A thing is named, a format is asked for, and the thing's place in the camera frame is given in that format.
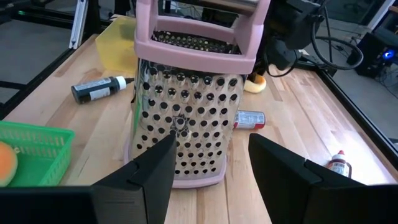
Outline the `dark small bottle white cap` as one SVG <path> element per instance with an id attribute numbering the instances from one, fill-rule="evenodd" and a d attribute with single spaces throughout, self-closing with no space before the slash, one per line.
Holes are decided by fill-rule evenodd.
<path id="1" fill-rule="evenodd" d="M 116 94 L 126 89 L 134 78 L 123 76 L 106 77 L 99 80 L 71 86 L 72 95 L 78 104 L 85 104 L 107 96 Z"/>

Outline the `black computer blue light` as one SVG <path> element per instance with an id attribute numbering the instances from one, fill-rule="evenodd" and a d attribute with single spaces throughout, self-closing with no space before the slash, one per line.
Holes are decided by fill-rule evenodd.
<path id="1" fill-rule="evenodd" d="M 359 42 L 362 62 L 355 68 L 358 75 L 376 78 L 392 64 L 398 65 L 398 38 L 367 33 Z"/>

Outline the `dark red small bottle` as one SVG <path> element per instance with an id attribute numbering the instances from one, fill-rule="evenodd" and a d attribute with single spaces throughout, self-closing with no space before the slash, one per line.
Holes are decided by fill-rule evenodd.
<path id="1" fill-rule="evenodd" d="M 351 178 L 352 176 L 352 166 L 346 160 L 346 155 L 343 150 L 340 150 L 337 154 L 332 156 L 331 161 L 326 165 L 326 167 L 345 177 Z"/>

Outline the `yellow plastic bin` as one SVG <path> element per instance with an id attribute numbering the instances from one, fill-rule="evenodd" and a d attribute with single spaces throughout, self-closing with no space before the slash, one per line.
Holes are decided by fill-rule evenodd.
<path id="1" fill-rule="evenodd" d="M 134 52 L 136 19 L 119 16 L 95 39 L 96 49 L 107 70 L 135 74 L 137 56 Z"/>

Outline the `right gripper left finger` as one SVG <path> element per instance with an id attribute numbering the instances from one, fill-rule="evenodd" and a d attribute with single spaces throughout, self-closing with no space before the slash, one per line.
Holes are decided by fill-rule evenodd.
<path id="1" fill-rule="evenodd" d="M 174 181 L 169 134 L 92 185 L 0 189 L 0 224 L 164 224 Z"/>

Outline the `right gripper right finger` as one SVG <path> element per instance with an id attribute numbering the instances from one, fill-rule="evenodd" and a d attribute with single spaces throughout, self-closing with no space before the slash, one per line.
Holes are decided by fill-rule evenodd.
<path id="1" fill-rule="evenodd" d="M 272 224 L 398 224 L 398 185 L 364 185 L 252 133 L 252 171 Z"/>

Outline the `green plastic basket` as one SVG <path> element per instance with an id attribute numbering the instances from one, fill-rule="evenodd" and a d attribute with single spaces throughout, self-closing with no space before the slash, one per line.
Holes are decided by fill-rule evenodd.
<path id="1" fill-rule="evenodd" d="M 71 161 L 75 133 L 69 129 L 0 121 L 0 141 L 17 150 L 9 187 L 55 186 Z"/>

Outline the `silver aluminium post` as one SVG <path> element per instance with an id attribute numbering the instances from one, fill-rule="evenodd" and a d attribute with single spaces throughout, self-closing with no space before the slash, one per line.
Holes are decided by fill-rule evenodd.
<path id="1" fill-rule="evenodd" d="M 81 45 L 85 28 L 87 10 L 88 0 L 77 0 L 72 32 L 68 46 L 70 49 L 76 50 Z"/>

